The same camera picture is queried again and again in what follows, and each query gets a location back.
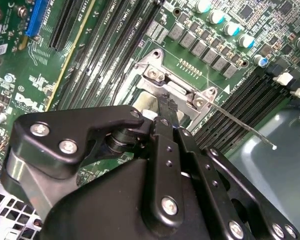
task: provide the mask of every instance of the pcie slot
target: pcie slot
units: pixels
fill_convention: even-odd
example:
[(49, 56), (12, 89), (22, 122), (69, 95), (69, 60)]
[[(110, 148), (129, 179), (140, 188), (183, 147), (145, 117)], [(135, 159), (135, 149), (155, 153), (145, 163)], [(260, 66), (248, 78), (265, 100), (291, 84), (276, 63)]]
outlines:
[(91, 33), (91, 40), (87, 44), (84, 53), (82, 54), (84, 59), (79, 63), (78, 67), (73, 71), (71, 75), (71, 83), (68, 89), (65, 91), (64, 96), (60, 101), (58, 110), (69, 109), (73, 100), (79, 94), (79, 89), (84, 88), (84, 84), (80, 81), (82, 74), (87, 71), (88, 64), (92, 57), (95, 55), (98, 47), (102, 43), (102, 36), (105, 34), (110, 26), (110, 23), (115, 17), (116, 10), (122, 0), (111, 0), (105, 6), (105, 9), (101, 12), (99, 20), (97, 21), (93, 31)]
[(127, 67), (131, 57), (135, 53), (139, 42), (142, 40), (142, 38), (145, 36), (147, 33), (147, 30), (152, 23), (152, 21), (155, 19), (156, 15), (161, 9), (161, 6), (163, 5), (164, 1), (157, 2), (153, 1), (148, 5), (148, 7), (142, 8), (143, 12), (142, 14), (144, 15), (143, 19), (141, 20), (140, 26), (137, 28), (137, 32), (135, 33), (135, 36), (133, 37), (132, 41), (127, 41), (125, 48), (127, 48), (126, 51), (121, 51), (123, 54), (122, 57), (119, 58), (119, 63), (117, 64), (117, 67), (114, 72), (111, 73), (110, 78), (108, 83), (106, 84), (104, 90), (102, 91), (102, 94), (99, 96), (97, 101), (94, 104), (91, 104), (90, 106), (98, 107), (98, 106), (103, 106), (106, 104), (106, 99), (110, 95), (112, 89), (115, 86), (115, 82), (119, 81), (117, 83), (117, 89), (120, 87), (120, 85), (123, 83), (125, 80), (124, 77), (120, 77), (123, 73), (125, 68)]
[(115, 47), (116, 40), (118, 39), (123, 32), (123, 28), (118, 30), (119, 24), (122, 19), (127, 15), (127, 9), (134, 7), (135, 0), (124, 0), (122, 1), (118, 8), (115, 11), (114, 17), (111, 19), (109, 27), (106, 32), (103, 34), (100, 45), (94, 48), (96, 49), (93, 57), (89, 61), (88, 68), (86, 72), (82, 74), (79, 81), (83, 84), (76, 95), (76, 98), (73, 99), (70, 108), (82, 108), (83, 102), (87, 98), (87, 95), (91, 92), (91, 88), (95, 84), (95, 75), (96, 72), (102, 64), (102, 59), (107, 57), (109, 51)]
[(54, 48), (56, 51), (64, 49), (78, 17), (82, 3), (83, 0), (64, 1), (58, 21), (51, 36), (49, 43), (50, 48)]

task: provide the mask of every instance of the silver screw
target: silver screw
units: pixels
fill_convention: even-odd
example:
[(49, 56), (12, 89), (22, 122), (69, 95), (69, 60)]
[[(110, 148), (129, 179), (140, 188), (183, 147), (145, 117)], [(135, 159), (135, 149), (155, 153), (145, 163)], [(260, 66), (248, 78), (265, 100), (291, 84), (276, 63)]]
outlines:
[(60, 142), (59, 149), (65, 154), (74, 154), (78, 150), (78, 147), (73, 141), (64, 140)]
[(30, 132), (35, 136), (44, 137), (50, 133), (50, 129), (46, 125), (37, 123), (30, 127)]
[(187, 130), (183, 129), (182, 132), (183, 132), (183, 134), (186, 135), (187, 137), (190, 136), (190, 133), (189, 133)]
[(297, 235), (296, 235), (295, 231), (292, 229), (292, 227), (290, 227), (289, 225), (285, 225), (284, 227), (285, 227), (286, 231), (287, 231), (294, 239), (297, 238)]
[(165, 213), (168, 215), (176, 215), (178, 212), (177, 204), (170, 197), (162, 198), (161, 205)]
[(169, 126), (169, 122), (164, 118), (160, 120), (164, 125)]
[(235, 236), (237, 239), (244, 238), (244, 231), (238, 223), (236, 223), (235, 221), (229, 222), (229, 228), (233, 236)]
[(139, 113), (137, 113), (136, 111), (131, 111), (130, 113), (131, 113), (131, 115), (134, 116), (135, 118), (137, 118), (137, 119), (140, 118)]
[(212, 155), (214, 156), (219, 156), (218, 152), (216, 150), (214, 150), (213, 148), (210, 149), (210, 152), (212, 153)]
[(282, 231), (282, 229), (279, 227), (278, 224), (272, 224), (272, 228), (274, 230), (274, 232), (280, 237), (280, 238), (284, 238), (285, 237), (285, 234), (284, 232)]

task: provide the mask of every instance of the green circuit board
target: green circuit board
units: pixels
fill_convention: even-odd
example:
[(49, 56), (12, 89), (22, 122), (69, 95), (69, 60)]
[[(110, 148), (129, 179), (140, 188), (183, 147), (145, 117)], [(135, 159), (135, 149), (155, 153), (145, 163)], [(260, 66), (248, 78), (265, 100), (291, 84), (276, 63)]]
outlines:
[[(86, 87), (96, 79), (90, 77), (86, 82), (80, 83), (74, 78), (74, 74), (84, 64), (89, 50), (96, 46), (92, 45), (90, 48), (90, 42), (97, 39), (93, 34), (97, 24), (104, 23), (98, 29), (100, 39), (105, 31), (108, 22), (107, 14), (104, 18), (103, 14), (107, 6), (113, 3), (113, 8), (110, 7), (108, 12), (110, 16), (115, 14), (115, 6), (125, 2), (122, 3), (122, 13), (129, 17), (138, 1), (79, 2), (79, 10), (67, 41), (62, 49), (56, 50), (51, 47), (51, 39), (65, 4), (64, 0), (47, 0), (41, 27), (35, 36), (26, 36), (25, 31), (29, 27), (36, 1), (0, 1), (3, 14), (0, 20), (0, 114), (6, 117), (0, 124), (0, 162), (5, 157), (12, 124), (18, 116), (107, 106), (113, 97), (119, 78), (105, 77), (99, 87), (93, 89)], [(280, 61), (287, 64), (287, 71), (300, 81), (300, 47), (296, 45), (300, 37), (300, 0), (212, 0), (210, 9), (204, 13), (198, 13), (198, 2), (200, 1), (166, 0), (137, 43), (126, 69), (130, 71), (151, 50), (161, 49), (166, 69), (198, 91), (216, 87), (218, 93), (215, 102), (219, 105), (235, 93), (238, 86), (257, 68), (254, 62), (256, 55), (262, 55), (269, 62)], [(153, 1), (144, 1), (143, 4), (149, 7)], [(27, 11), (25, 18), (20, 17), (20, 7)], [(222, 22), (218, 24), (210, 22), (210, 14), (215, 10), (223, 14)], [(144, 12), (140, 13), (140, 18), (145, 15)], [(224, 33), (228, 22), (239, 26), (237, 35), (229, 36)], [(176, 26), (181, 26), (182, 33), (177, 38), (171, 37)], [(117, 35), (113, 34), (109, 38), (110, 46), (120, 42), (120, 31), (123, 29), (118, 27)], [(239, 38), (244, 34), (253, 37), (252, 47), (245, 48), (238, 44)], [(193, 36), (193, 40), (189, 46), (184, 46), (182, 40), (189, 35)], [(224, 59), (222, 70), (214, 69), (215, 61), (207, 63), (203, 61), (203, 57), (193, 54), (193, 48), (199, 41), (206, 45), (207, 50), (213, 50), (218, 58)], [(230, 67), (235, 69), (233, 74), (226, 73)], [(120, 104), (129, 103), (128, 99), (131, 99), (135, 85), (136, 82), (133, 81), (120, 90)], [(194, 132), (210, 116), (211, 113), (203, 118)], [(121, 159), (98, 162), (86, 167), (81, 172), (83, 178), (80, 183), (89, 182), (131, 157), (123, 155)]]

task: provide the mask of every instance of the black dimm slot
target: black dimm slot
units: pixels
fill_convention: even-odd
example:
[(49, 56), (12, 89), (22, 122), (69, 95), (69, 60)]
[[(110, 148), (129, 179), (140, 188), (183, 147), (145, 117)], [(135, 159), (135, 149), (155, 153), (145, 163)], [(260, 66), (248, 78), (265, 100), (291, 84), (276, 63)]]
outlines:
[(136, 33), (136, 37), (134, 38), (133, 42), (130, 44), (129, 49), (125, 52), (125, 56), (122, 57), (122, 59), (120, 59), (120, 64), (119, 67), (116, 68), (116, 72), (112, 73), (112, 78), (111, 78), (111, 84), (107, 84), (106, 88), (103, 90), (102, 95), (100, 96), (100, 100), (98, 102), (96, 102), (95, 106), (101, 106), (102, 103), (105, 101), (106, 96), (108, 96), (111, 91), (112, 88), (114, 87), (114, 81), (120, 81), (120, 76), (124, 73), (125, 68), (127, 67), (131, 57), (133, 56), (133, 54), (135, 53), (139, 42), (142, 40), (142, 38), (145, 36), (145, 34), (147, 33), (150, 24), (152, 23), (152, 21), (155, 19), (155, 17), (157, 16), (157, 14), (159, 13), (161, 7), (163, 6), (165, 1), (161, 1), (159, 4), (153, 2), (154, 7), (152, 8), (152, 11), (149, 12), (147, 11), (147, 15), (144, 18), (145, 21), (143, 21), (143, 23), (141, 23), (141, 27), (139, 27), (139, 31), (138, 33)]
[(58, 17), (49, 43), (50, 48), (61, 51), (66, 46), (76, 19), (80, 12), (83, 0), (65, 0)]
[(126, 8), (127, 8), (128, 4), (130, 4), (130, 3), (131, 3), (131, 0), (124, 0), (124, 1), (120, 2), (120, 4), (118, 5), (118, 7), (113, 15), (114, 17), (111, 19), (110, 24), (108, 25), (108, 28), (106, 29), (106, 32), (102, 35), (99, 46), (94, 46), (96, 51), (92, 57), (92, 60), (90, 61), (90, 64), (89, 64), (86, 72), (84, 72), (83, 75), (81, 76), (81, 78), (79, 79), (79, 81), (82, 82), (82, 85), (84, 87), (79, 89), (79, 93), (77, 94), (77, 97), (73, 100), (73, 102), (70, 106), (72, 109), (77, 109), (77, 108), (83, 107), (82, 104), (80, 104), (80, 101), (82, 101), (86, 97), (86, 94), (89, 94), (89, 92), (91, 91), (91, 84), (93, 84), (93, 82), (90, 82), (91, 78), (90, 78), (90, 75), (88, 75), (88, 72), (94, 71), (94, 69), (97, 66), (98, 62), (100, 61), (101, 57), (104, 54), (106, 54), (107, 51), (109, 50), (109, 48), (108, 48), (109, 42), (111, 41), (112, 37), (114, 36), (116, 29), (119, 26), (119, 23), (126, 12)]
[(108, 1), (108, 4), (105, 6), (105, 9), (101, 12), (101, 15), (91, 33), (92, 37), (83, 53), (83, 56), (85, 56), (85, 58), (82, 59), (82, 61), (78, 64), (78, 67), (76, 67), (76, 70), (74, 70), (74, 72), (72, 73), (71, 85), (69, 86), (66, 93), (64, 94), (64, 97), (61, 99), (60, 102), (61, 110), (69, 109), (73, 100), (79, 94), (79, 90), (82, 87), (84, 87), (83, 82), (79, 81), (79, 78), (81, 74), (83, 74), (87, 70), (87, 65), (90, 62), (91, 56), (95, 54), (99, 45), (102, 42), (101, 37), (103, 36), (103, 34), (100, 34), (100, 32), (103, 30), (102, 25), (105, 25), (104, 31), (106, 31), (110, 25), (112, 18), (115, 16), (114, 13), (121, 1), (122, 0)]
[(118, 35), (117, 38), (112, 43), (112, 48), (110, 49), (110, 53), (108, 54), (107, 58), (102, 63), (101, 68), (98, 70), (98, 74), (94, 78), (93, 86), (90, 88), (90, 92), (88, 93), (85, 101), (83, 102), (82, 106), (85, 108), (87, 103), (94, 98), (96, 91), (99, 89), (101, 82), (99, 81), (100, 77), (104, 76), (104, 74), (109, 70), (110, 66), (112, 65), (113, 61), (118, 57), (118, 53), (122, 50), (125, 40), (129, 36), (129, 28), (131, 25), (133, 26), (134, 20), (136, 17), (134, 16), (135, 9), (139, 8), (140, 4), (142, 4), (143, 0), (138, 1), (138, 3), (134, 4), (130, 10), (130, 14), (127, 15), (127, 22), (125, 23), (125, 27), (122, 28), (121, 32), (123, 35)]

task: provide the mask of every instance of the ram slot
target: ram slot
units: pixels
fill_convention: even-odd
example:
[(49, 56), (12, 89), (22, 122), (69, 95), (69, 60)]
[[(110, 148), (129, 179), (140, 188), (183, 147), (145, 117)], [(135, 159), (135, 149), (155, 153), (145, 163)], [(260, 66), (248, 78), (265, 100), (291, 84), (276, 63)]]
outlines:
[(109, 29), (109, 26), (113, 18), (116, 16), (116, 11), (122, 1), (123, 0), (109, 1), (105, 6), (105, 9), (101, 12), (101, 16), (91, 33), (91, 39), (83, 53), (84, 59), (78, 64), (78, 67), (76, 67), (71, 75), (70, 85), (60, 101), (59, 110), (69, 109), (74, 99), (76, 99), (79, 95), (80, 89), (85, 87), (84, 83), (80, 81), (82, 79), (82, 75), (87, 71), (88, 64), (91, 62), (93, 56), (96, 54), (99, 46), (101, 45), (103, 36), (107, 29)]
[(146, 35), (150, 24), (153, 22), (156, 15), (161, 10), (163, 3), (164, 1), (160, 1), (159, 3), (157, 1), (150, 1), (145, 7), (137, 9), (137, 13), (135, 15), (139, 17), (135, 21), (135, 24), (131, 25), (132, 28), (130, 27), (131, 29), (127, 33), (127, 40), (125, 41), (119, 55), (117, 56), (117, 58), (114, 58), (118, 61), (115, 62), (114, 65), (111, 66), (112, 69), (110, 69), (105, 74), (105, 79), (107, 79), (105, 87), (103, 88), (100, 96), (98, 96), (96, 101), (93, 102), (93, 100), (91, 99), (85, 105), (86, 107), (104, 106), (106, 104), (105, 101), (116, 85), (116, 81), (119, 81), (117, 82), (117, 85), (119, 85), (120, 81), (122, 82), (124, 80), (124, 77), (121, 77), (122, 74), (124, 74), (124, 70), (126, 69), (131, 57), (135, 53), (139, 42)]

